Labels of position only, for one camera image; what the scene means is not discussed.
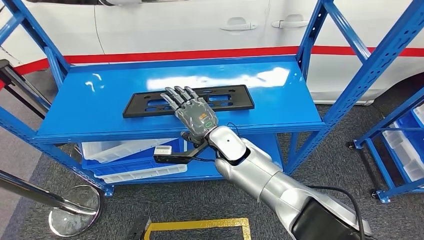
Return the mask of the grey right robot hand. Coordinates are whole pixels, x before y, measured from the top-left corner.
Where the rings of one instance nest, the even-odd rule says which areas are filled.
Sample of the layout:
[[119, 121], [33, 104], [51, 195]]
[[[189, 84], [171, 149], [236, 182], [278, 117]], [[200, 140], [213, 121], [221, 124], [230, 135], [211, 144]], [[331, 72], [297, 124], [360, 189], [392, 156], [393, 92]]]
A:
[[218, 126], [219, 122], [214, 110], [192, 88], [166, 87], [165, 92], [160, 96], [188, 129], [182, 134], [186, 141], [200, 145], [205, 136]]

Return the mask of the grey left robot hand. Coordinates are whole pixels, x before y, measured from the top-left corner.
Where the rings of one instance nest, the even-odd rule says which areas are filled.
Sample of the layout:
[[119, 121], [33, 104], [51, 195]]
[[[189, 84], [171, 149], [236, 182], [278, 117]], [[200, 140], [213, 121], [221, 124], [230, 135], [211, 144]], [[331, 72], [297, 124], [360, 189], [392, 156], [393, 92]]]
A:
[[125, 237], [126, 240], [142, 240], [151, 224], [149, 216], [139, 216], [134, 220], [134, 223]]

